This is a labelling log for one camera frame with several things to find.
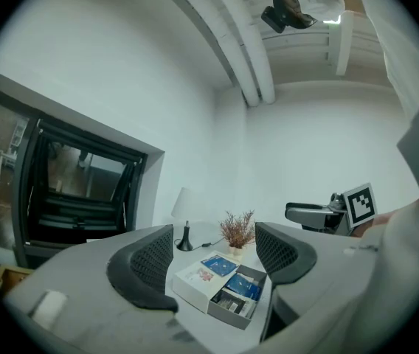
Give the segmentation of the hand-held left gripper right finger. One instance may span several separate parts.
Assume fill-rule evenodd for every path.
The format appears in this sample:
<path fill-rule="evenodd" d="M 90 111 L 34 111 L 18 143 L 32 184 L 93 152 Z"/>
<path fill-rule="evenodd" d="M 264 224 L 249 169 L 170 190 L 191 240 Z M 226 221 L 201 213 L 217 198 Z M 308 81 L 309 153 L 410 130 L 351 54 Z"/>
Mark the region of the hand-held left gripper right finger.
<path fill-rule="evenodd" d="M 254 226 L 256 253 L 273 285 L 292 284 L 316 264 L 313 246 L 279 231 L 267 223 Z"/>

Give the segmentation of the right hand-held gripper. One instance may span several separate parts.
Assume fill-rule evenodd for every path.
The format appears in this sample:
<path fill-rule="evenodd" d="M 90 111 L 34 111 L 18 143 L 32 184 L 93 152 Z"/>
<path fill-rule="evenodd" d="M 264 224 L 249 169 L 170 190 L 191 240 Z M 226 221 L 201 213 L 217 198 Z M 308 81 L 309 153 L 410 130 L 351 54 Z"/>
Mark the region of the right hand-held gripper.
<path fill-rule="evenodd" d="M 371 221 L 376 214 L 371 183 L 341 194 L 332 194 L 328 206 L 293 202 L 285 206 L 285 218 L 299 223 L 304 230 L 332 232 L 335 229 L 334 234 L 341 236 L 351 236 L 360 225 Z"/>

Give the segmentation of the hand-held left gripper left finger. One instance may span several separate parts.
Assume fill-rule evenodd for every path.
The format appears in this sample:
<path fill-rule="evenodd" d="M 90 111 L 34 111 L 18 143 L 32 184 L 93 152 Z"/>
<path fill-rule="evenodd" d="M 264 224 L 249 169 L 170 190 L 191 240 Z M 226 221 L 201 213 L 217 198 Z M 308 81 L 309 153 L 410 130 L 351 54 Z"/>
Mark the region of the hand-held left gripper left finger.
<path fill-rule="evenodd" d="M 133 306 L 176 313 L 177 301 L 165 294 L 172 261 L 173 226 L 166 225 L 114 253 L 106 275 L 113 289 Z"/>

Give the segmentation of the blue coffee packet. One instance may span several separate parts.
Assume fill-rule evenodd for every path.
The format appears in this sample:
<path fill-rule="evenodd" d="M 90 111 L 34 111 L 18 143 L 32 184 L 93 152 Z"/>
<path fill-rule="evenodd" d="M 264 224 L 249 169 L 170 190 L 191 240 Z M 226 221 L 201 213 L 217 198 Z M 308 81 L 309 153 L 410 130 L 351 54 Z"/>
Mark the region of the blue coffee packet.
<path fill-rule="evenodd" d="M 256 302 L 260 299 L 262 290 L 258 281 L 242 273 L 235 273 L 225 284 L 225 288 Z"/>
<path fill-rule="evenodd" d="M 220 255 L 204 259 L 201 261 L 201 264 L 220 277 L 225 277 L 238 268 L 237 263 L 234 263 Z"/>

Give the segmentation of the white floral printed packet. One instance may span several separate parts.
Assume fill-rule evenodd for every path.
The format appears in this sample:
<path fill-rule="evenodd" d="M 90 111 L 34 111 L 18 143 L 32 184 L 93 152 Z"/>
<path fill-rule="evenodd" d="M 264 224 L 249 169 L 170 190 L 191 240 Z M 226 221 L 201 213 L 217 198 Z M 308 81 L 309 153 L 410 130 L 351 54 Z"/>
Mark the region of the white floral printed packet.
<path fill-rule="evenodd" d="M 214 274 L 208 271 L 206 267 L 192 267 L 185 275 L 184 278 L 188 283 L 202 283 L 207 284 L 212 281 Z"/>

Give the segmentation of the white striped packet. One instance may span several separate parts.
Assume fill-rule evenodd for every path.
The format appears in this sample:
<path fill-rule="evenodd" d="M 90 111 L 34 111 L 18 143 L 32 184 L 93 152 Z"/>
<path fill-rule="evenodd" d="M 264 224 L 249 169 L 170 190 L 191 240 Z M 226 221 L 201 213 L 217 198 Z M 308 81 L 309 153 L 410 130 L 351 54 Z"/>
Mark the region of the white striped packet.
<path fill-rule="evenodd" d="M 242 308 L 240 309 L 238 315 L 243 318 L 250 319 L 252 317 L 252 314 L 254 312 L 256 305 L 257 305 L 256 301 L 252 299 L 246 300 Z"/>

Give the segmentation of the black small packet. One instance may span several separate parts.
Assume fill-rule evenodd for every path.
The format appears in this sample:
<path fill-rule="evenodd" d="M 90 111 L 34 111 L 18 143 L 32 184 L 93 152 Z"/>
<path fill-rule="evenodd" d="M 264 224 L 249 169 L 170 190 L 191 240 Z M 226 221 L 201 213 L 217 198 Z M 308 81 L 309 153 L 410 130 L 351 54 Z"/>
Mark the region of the black small packet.
<path fill-rule="evenodd" d="M 219 305 L 221 308 L 228 310 L 231 313 L 239 314 L 246 304 L 246 301 L 238 296 L 231 294 L 228 291 L 220 290 L 213 298 L 212 301 Z"/>

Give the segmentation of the grey box drawer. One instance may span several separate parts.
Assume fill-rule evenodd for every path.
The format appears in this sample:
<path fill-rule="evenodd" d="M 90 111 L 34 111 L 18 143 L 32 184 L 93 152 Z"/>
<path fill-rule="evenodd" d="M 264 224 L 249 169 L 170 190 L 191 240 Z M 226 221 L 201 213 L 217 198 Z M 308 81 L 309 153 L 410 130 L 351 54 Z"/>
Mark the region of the grey box drawer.
<path fill-rule="evenodd" d="M 244 266 L 244 265 L 241 265 L 238 269 L 237 269 L 237 271 L 235 272 L 235 273 L 242 273 L 242 274 L 244 274 L 244 275 L 246 275 L 246 276 L 248 276 L 248 277 L 252 277 L 254 280 L 256 280 L 256 281 L 258 281 L 259 282 L 259 286 L 262 288 L 262 290 L 261 290 L 261 295 L 260 295 L 260 299 L 262 298 L 262 294 L 263 294 L 263 289 L 264 289 L 264 287 L 265 287 L 265 284 L 266 284 L 266 280 L 267 280 L 267 274 L 265 273 L 265 272 L 262 272 L 262 271 L 258 271 L 258 270 L 255 270 L 255 269 L 253 269 L 253 268 L 249 268 L 249 267 L 247 267 L 247 266 Z M 238 294 L 236 294 L 236 293 L 234 293 L 234 292 L 232 292 L 232 291 L 230 291 L 229 289 L 227 289 L 227 288 L 225 288 L 225 285 L 220 289 L 220 290 L 225 290 L 225 291 L 228 291 L 228 292 L 230 292 L 231 294 L 233 294 L 233 295 L 235 295 L 235 296 L 238 296 L 238 297 L 240 297 L 241 299 L 243 299 L 243 300 L 248 300 L 249 298 L 246 298 L 246 297 L 244 297 L 244 296 L 240 296 L 240 295 L 238 295 Z M 256 307 L 255 307 L 255 309 L 254 309 L 254 312 L 257 310 L 257 306 L 259 305 L 259 302 L 260 302 L 260 299 L 256 302 L 257 303 L 257 305 L 256 305 Z M 231 325 L 231 326 L 233 326 L 233 327 L 236 327 L 236 328 L 238 328 L 238 329 L 241 329 L 241 330 L 245 330 L 248 326 L 249 326 L 249 323 L 252 321 L 252 317 L 250 318 L 250 319 L 246 319 L 246 318 L 243 318 L 243 317 L 241 317 L 241 316 L 239 316 L 238 314 L 236 314 L 236 313 L 231 313 L 231 312 L 229 312 L 228 310 L 226 310 L 226 309 L 224 309 L 224 308 L 221 308 L 219 305 L 217 305 L 217 304 L 215 304 L 213 301 L 212 301 L 212 299 L 209 301 L 209 305 L 208 305 L 208 309 L 207 309 L 207 313 L 210 315 L 210 316 L 212 316 L 212 317 L 215 317 L 216 319 L 218 319 L 218 320 L 220 320 L 220 321 L 222 321 L 222 322 L 224 322 L 224 323 L 226 323 L 226 324 L 228 324 L 228 325 Z"/>

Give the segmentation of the person's right forearm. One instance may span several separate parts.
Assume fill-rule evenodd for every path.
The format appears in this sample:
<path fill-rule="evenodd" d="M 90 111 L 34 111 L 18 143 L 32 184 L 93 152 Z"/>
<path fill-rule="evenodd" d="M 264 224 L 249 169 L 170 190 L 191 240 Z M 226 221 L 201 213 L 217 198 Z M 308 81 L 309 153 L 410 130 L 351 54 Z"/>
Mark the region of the person's right forearm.
<path fill-rule="evenodd" d="M 384 213 L 382 215 L 378 215 L 370 221 L 367 221 L 363 224 L 358 225 L 352 232 L 353 237 L 361 237 L 368 229 L 373 228 L 375 226 L 380 226 L 387 224 L 390 218 L 395 214 L 395 211 L 391 211 L 388 213 Z"/>

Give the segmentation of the white drawer box shell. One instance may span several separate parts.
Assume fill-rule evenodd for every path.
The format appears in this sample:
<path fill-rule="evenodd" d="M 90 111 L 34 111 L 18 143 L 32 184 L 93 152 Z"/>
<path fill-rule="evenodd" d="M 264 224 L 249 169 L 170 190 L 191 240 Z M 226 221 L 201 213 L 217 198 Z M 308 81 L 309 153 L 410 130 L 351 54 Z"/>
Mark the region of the white drawer box shell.
<path fill-rule="evenodd" d="M 206 257 L 202 257 L 200 260 L 195 261 L 191 265 L 188 265 L 186 268 L 183 268 L 180 271 L 177 271 L 172 277 L 172 289 L 175 294 L 180 296 L 183 300 L 190 303 L 193 307 L 197 308 L 203 313 L 207 313 L 209 301 L 211 298 L 216 295 L 216 293 L 225 285 L 226 281 L 237 271 L 234 270 L 232 273 L 226 275 L 225 277 L 220 277 L 211 270 L 209 270 L 206 266 L 201 264 L 201 261 L 215 255 L 220 255 L 225 257 L 226 259 L 237 263 L 238 268 L 241 265 L 241 262 L 236 260 L 234 257 L 229 255 L 225 255 L 218 251 L 213 251 L 208 254 Z M 206 267 L 208 271 L 211 271 L 214 274 L 212 281 L 207 284 L 202 283 L 188 283 L 186 282 L 184 275 L 192 268 L 192 267 Z"/>

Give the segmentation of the dried brown plant in vase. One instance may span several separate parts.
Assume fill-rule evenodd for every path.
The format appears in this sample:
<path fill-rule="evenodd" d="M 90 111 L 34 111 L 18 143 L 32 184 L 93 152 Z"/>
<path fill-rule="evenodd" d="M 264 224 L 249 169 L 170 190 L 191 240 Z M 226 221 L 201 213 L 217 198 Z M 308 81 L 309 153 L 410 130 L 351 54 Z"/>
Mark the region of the dried brown plant in vase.
<path fill-rule="evenodd" d="M 241 261 L 247 246 L 255 242 L 254 210 L 235 215 L 226 211 L 226 217 L 220 222 L 222 238 L 227 242 L 229 255 Z"/>

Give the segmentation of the white shade table lamp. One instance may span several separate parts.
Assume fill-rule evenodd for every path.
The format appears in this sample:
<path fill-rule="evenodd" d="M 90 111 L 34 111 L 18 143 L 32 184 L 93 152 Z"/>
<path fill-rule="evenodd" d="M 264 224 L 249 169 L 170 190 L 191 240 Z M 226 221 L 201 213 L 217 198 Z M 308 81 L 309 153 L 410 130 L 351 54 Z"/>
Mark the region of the white shade table lamp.
<path fill-rule="evenodd" d="M 173 218 L 184 223 L 182 238 L 176 245 L 179 251 L 193 250 L 190 242 L 190 223 L 198 220 L 200 215 L 201 201 L 198 194 L 182 187 L 171 212 Z"/>

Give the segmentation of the open wooden box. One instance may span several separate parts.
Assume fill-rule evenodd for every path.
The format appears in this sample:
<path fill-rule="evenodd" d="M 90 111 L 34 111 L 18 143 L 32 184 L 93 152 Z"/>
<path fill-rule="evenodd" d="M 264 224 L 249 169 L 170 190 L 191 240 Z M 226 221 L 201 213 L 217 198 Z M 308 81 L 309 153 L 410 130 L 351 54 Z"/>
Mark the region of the open wooden box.
<path fill-rule="evenodd" d="M 33 269 L 15 265 L 0 265 L 0 299 L 34 272 Z"/>

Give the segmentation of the person's light shirt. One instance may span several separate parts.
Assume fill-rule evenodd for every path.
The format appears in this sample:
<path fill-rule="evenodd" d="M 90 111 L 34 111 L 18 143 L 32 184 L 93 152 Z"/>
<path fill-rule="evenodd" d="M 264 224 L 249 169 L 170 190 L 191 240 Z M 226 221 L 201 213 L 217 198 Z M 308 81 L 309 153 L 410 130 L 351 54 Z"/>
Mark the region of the person's light shirt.
<path fill-rule="evenodd" d="M 398 0 L 298 0 L 301 12 L 317 21 L 343 12 L 363 13 L 372 23 L 384 53 L 387 77 L 406 117 L 419 112 L 419 26 Z"/>

